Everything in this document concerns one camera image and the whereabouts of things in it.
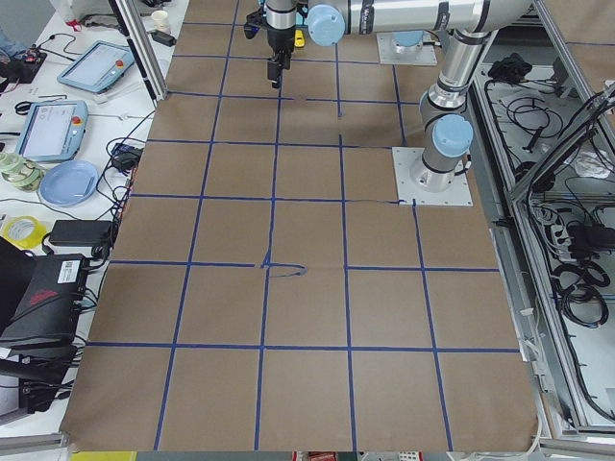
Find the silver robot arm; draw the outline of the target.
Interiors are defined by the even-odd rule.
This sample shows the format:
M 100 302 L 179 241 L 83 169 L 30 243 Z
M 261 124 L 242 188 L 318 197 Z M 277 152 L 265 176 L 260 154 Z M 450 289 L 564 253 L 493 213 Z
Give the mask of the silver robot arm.
M 270 0 L 247 15 L 243 30 L 247 38 L 266 32 L 272 49 L 267 78 L 273 87 L 290 67 L 299 23 L 322 47 L 346 35 L 374 35 L 383 63 L 439 65 L 437 80 L 420 102 L 427 145 L 406 173 L 414 190 L 440 193 L 460 175 L 457 166 L 473 142 L 474 130 L 461 112 L 477 68 L 493 36 L 528 8 L 527 1 Z
M 423 43 L 423 36 L 424 32 L 421 30 L 394 32 L 392 34 L 392 42 L 395 47 L 406 49 L 421 45 Z

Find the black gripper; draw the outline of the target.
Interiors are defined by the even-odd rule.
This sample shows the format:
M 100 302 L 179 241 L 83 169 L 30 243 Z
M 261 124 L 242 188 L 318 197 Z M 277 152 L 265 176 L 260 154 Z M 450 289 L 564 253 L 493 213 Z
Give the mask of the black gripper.
M 295 31 L 295 26 L 287 29 L 267 27 L 267 42 L 272 49 L 272 58 L 267 61 L 267 80 L 274 89 L 281 86 L 283 70 L 290 69 Z

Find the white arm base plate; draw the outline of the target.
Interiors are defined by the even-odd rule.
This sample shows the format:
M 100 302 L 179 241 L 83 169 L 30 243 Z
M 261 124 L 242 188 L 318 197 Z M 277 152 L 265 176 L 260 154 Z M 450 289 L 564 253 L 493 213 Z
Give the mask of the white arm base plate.
M 405 206 L 472 206 L 461 158 L 453 171 L 440 174 L 424 164 L 423 152 L 418 147 L 392 149 L 398 202 Z
M 427 32 L 423 31 L 423 43 L 411 48 L 398 48 L 392 42 L 393 33 L 378 33 L 377 43 L 381 64 L 436 66 L 435 41 Z

